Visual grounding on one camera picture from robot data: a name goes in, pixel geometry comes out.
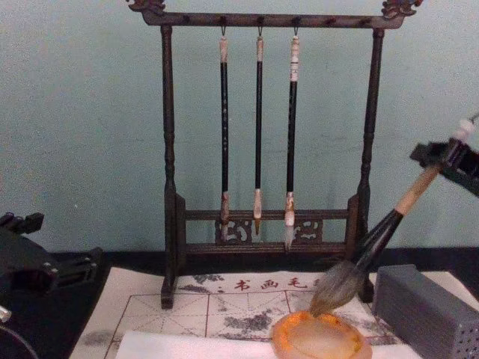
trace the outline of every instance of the brush handle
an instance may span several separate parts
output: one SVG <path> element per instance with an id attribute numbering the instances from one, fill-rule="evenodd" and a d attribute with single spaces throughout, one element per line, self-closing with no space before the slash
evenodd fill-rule
<path id="1" fill-rule="evenodd" d="M 256 173 L 255 188 L 261 188 L 261 120 L 263 104 L 263 38 L 256 42 Z"/>
<path id="2" fill-rule="evenodd" d="M 403 217 L 404 215 L 393 209 L 366 235 L 367 239 L 363 249 L 352 260 L 359 271 L 367 273 L 371 269 L 394 235 Z"/>
<path id="3" fill-rule="evenodd" d="M 401 215 L 407 215 L 409 210 L 414 206 L 414 203 L 419 197 L 426 191 L 427 187 L 436 178 L 441 170 L 441 165 L 429 166 L 424 172 L 417 178 L 417 180 L 409 187 L 409 190 L 404 196 L 397 202 L 395 210 Z"/>
<path id="4" fill-rule="evenodd" d="M 299 39 L 293 37 L 291 42 L 291 63 L 290 63 L 290 105 L 288 111 L 287 126 L 287 181 L 286 191 L 293 191 L 294 178 L 294 140 L 296 133 L 296 94 L 298 86 L 299 68 Z"/>
<path id="5" fill-rule="evenodd" d="M 353 258 L 356 268 L 363 272 L 371 269 L 376 259 L 391 240 L 403 217 L 407 215 L 414 203 L 426 191 L 426 188 L 436 178 L 440 170 L 440 165 L 426 168 L 409 187 L 409 190 L 399 200 L 396 207 L 363 238 L 364 245 L 356 252 Z"/>
<path id="6" fill-rule="evenodd" d="M 222 192 L 228 191 L 228 40 L 219 42 L 222 92 Z"/>

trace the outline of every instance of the white cord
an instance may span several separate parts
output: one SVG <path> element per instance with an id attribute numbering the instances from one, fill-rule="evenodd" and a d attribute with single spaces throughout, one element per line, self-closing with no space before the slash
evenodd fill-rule
<path id="1" fill-rule="evenodd" d="M 28 352 L 30 353 L 31 357 L 34 358 L 34 359 L 39 359 L 37 353 L 35 352 L 35 350 L 31 347 L 31 345 L 25 340 L 23 339 L 23 337 L 18 334 L 17 332 L 15 331 L 12 331 L 11 329 L 7 328 L 7 327 L 4 327 L 3 325 L 0 325 L 0 331 L 4 331 L 6 333 L 9 333 L 9 335 L 11 335 L 12 337 L 14 337 L 15 339 L 17 339 L 18 341 L 21 342 L 21 344 L 23 344 Z"/>

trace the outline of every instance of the brush tip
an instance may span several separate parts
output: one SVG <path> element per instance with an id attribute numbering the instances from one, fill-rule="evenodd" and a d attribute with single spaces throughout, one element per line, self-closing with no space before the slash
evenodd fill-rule
<path id="1" fill-rule="evenodd" d="M 284 248 L 286 249 L 286 251 L 289 251 L 291 249 L 293 240 L 294 240 L 294 227 L 286 226 L 284 229 Z"/>
<path id="2" fill-rule="evenodd" d="M 260 234 L 260 223 L 261 223 L 260 219 L 254 220 L 254 230 L 256 232 L 256 235 Z"/>

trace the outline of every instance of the brush rack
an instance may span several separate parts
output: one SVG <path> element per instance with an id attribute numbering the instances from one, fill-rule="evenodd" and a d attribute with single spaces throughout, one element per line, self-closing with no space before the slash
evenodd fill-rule
<path id="1" fill-rule="evenodd" d="M 214 260 L 224 254 L 264 254 L 269 256 L 284 253 L 283 242 L 253 242 L 251 228 L 254 223 L 253 211 L 230 211 L 228 237 L 222 241 L 220 235 L 219 210 L 187 210 L 186 202 L 177 192 L 174 184 L 174 99 L 173 60 L 171 56 L 171 35 L 174 26 L 227 26 L 227 27 L 289 27 L 289 28 L 369 28 L 373 32 L 373 51 L 370 64 L 369 89 L 364 119 L 364 141 L 361 157 L 361 179 L 357 192 L 348 200 L 346 209 L 303 209 L 296 210 L 295 240 L 290 249 L 295 254 L 317 254 L 335 260 L 350 259 L 361 245 L 362 236 L 367 233 L 367 217 L 370 202 L 370 164 L 376 108 L 379 94 L 382 41 L 385 30 L 399 28 L 406 16 L 415 13 L 408 0 L 388 0 L 383 3 L 381 16 L 350 15 L 295 15 L 270 13 L 169 13 L 165 11 L 164 0 L 134 0 L 129 7 L 141 13 L 148 25 L 160 26 L 162 35 L 162 83 L 163 83 L 163 130 L 165 137 L 165 279 L 161 289 L 162 308 L 172 308 L 177 276 L 185 267 L 187 256 L 207 256 Z M 264 210 L 262 221 L 283 221 L 284 210 Z M 346 221 L 344 241 L 331 243 L 322 241 L 323 221 L 343 219 Z M 215 242 L 211 244 L 186 243 L 187 221 L 214 221 Z M 372 285 L 364 283 L 361 291 L 364 301 L 372 301 Z"/>

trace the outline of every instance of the ink stain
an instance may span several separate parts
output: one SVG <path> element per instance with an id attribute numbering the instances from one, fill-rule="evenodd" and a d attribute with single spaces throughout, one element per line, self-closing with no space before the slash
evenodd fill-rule
<path id="1" fill-rule="evenodd" d="M 238 319 L 232 316 L 225 318 L 225 327 L 241 329 L 241 334 L 246 335 L 252 331 L 264 331 L 269 328 L 272 319 L 268 316 L 272 310 L 268 309 L 252 318 Z"/>
<path id="2" fill-rule="evenodd" d="M 228 309 L 227 309 L 226 306 L 225 306 L 225 301 L 223 301 L 222 299 L 218 298 L 218 302 L 219 302 L 219 308 L 218 308 L 218 311 L 219 311 L 219 312 L 226 312 L 226 311 L 228 311 Z"/>
<path id="3" fill-rule="evenodd" d="M 394 344 L 402 344 L 398 338 L 390 336 L 367 337 L 366 340 L 370 346 L 392 346 Z"/>
<path id="4" fill-rule="evenodd" d="M 112 340 L 113 331 L 92 331 L 82 338 L 82 344 L 86 346 L 107 346 Z"/>
<path id="5" fill-rule="evenodd" d="M 271 341 L 270 338 L 255 337 L 255 336 L 245 337 L 243 334 L 233 334 L 233 333 L 219 334 L 218 337 L 230 339 L 230 340 L 249 340 L 251 342 L 263 342 L 263 343 L 268 343 Z"/>
<path id="6" fill-rule="evenodd" d="M 110 346 L 109 353 L 118 353 L 118 350 L 120 350 L 120 343 L 121 342 L 113 342 L 112 345 Z"/>
<path id="7" fill-rule="evenodd" d="M 211 281 L 216 282 L 217 280 L 225 280 L 219 274 L 203 274 L 203 275 L 193 275 L 193 279 L 196 280 L 196 283 L 203 284 L 204 282 Z"/>
<path id="8" fill-rule="evenodd" d="M 204 294 L 211 293 L 208 289 L 204 288 L 203 286 L 193 286 L 191 284 L 188 284 L 187 286 L 182 286 L 178 289 L 187 290 L 189 292 L 195 292 L 195 293 L 204 293 Z"/>
<path id="9" fill-rule="evenodd" d="M 372 332 L 374 336 L 384 336 L 384 331 L 381 329 L 381 326 L 376 322 L 376 320 L 358 319 L 347 313 L 336 313 L 335 315 L 355 328 L 363 328 L 367 331 Z"/>

